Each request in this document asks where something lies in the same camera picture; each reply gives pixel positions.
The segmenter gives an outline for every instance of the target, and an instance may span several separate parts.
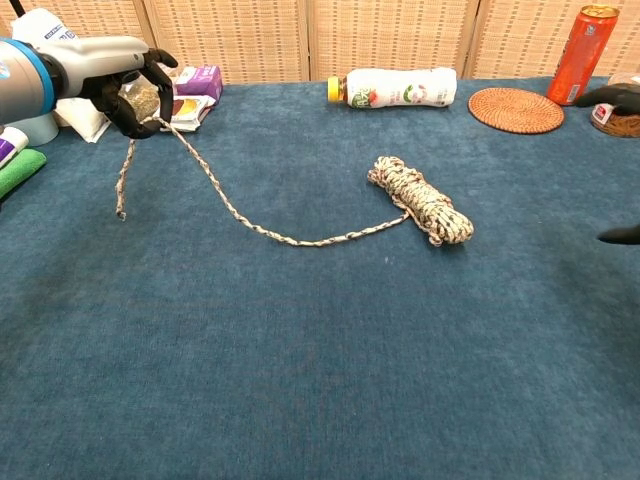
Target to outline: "robotic hand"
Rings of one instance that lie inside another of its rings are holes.
[[[593,107],[607,103],[614,107],[617,115],[640,115],[640,85],[612,84],[596,88],[578,97],[577,107]],[[640,245],[640,224],[633,227],[613,228],[598,235],[605,243]]]
[[[128,36],[38,45],[0,38],[0,125],[49,113],[60,99],[86,98],[127,137],[148,138],[160,122],[138,123],[118,93],[125,81],[144,75],[158,87],[160,117],[169,122],[173,86],[158,63],[178,66],[164,50]]]

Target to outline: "snack package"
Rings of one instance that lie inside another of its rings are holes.
[[[173,98],[171,124],[179,132],[195,132],[211,111],[215,99],[208,95],[177,95]],[[154,115],[160,115],[158,108]]]
[[[220,103],[222,95],[222,74],[220,68],[185,67],[175,81],[178,95],[208,95],[215,103]]]
[[[51,40],[73,42],[78,38],[58,17],[44,8],[28,11],[11,22],[11,27],[15,40],[31,44]],[[90,100],[84,98],[58,100],[54,118],[61,126],[71,126],[88,143],[96,143],[111,123]]]
[[[160,68],[167,74],[173,84],[174,95],[176,70],[174,68],[160,65]],[[160,108],[160,98],[158,97],[158,87],[140,75],[132,82],[125,83],[120,89],[119,95],[129,102],[136,112],[136,119],[141,122],[145,118],[152,116]]]

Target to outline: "black object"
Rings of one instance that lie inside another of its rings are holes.
[[[640,85],[614,83],[596,88],[578,97],[576,107],[592,107],[607,103],[614,108],[616,115],[640,115]]]
[[[24,11],[24,7],[20,3],[20,0],[9,0],[9,2],[11,3],[11,6],[13,7],[13,11],[16,12],[16,15],[18,17],[21,17],[26,13]]]
[[[617,245],[640,245],[640,225],[629,228],[612,228],[598,235],[598,240]]]
[[[158,87],[160,118],[170,122],[173,113],[173,84],[158,63],[175,68],[178,61],[164,50],[150,49],[144,54],[144,67],[140,69],[140,73]],[[79,97],[91,100],[96,109],[104,113],[123,135],[132,139],[144,139],[158,132],[162,124],[157,120],[139,123],[131,104],[118,95],[122,84],[130,81],[134,72],[136,71],[88,78]]]

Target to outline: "robotic arm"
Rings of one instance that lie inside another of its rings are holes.
[[[178,66],[164,50],[128,36],[39,45],[0,38],[0,124],[44,115],[60,99],[86,98],[127,137],[148,138],[160,130],[160,122],[138,123],[118,93],[128,77],[144,75],[158,87],[160,117],[169,122],[173,87],[158,63]]]

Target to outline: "coiled rope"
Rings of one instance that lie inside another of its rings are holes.
[[[220,182],[211,171],[209,164],[200,156],[196,149],[185,140],[182,134],[159,117],[149,117],[143,122],[149,120],[158,120],[182,142],[200,167],[202,167],[207,177],[209,177],[209,180],[211,180],[213,187],[220,195],[225,207],[237,221],[247,228],[266,235],[278,242],[286,243],[294,247],[325,247],[386,230],[387,228],[399,225],[409,217],[413,218],[418,227],[429,235],[429,242],[436,247],[443,243],[462,243],[469,240],[473,235],[473,224],[467,217],[454,209],[451,199],[429,185],[420,172],[406,167],[404,162],[397,157],[379,157],[373,169],[369,171],[367,178],[370,182],[385,189],[391,196],[394,205],[405,211],[401,217],[374,227],[364,228],[357,232],[349,232],[317,241],[297,240],[282,235],[251,223],[245,216],[240,214],[225,195],[220,186]],[[127,157],[120,169],[115,187],[117,196],[116,214],[123,221],[126,218],[124,207],[127,172],[133,163],[135,148],[136,141],[131,139],[129,141]]]

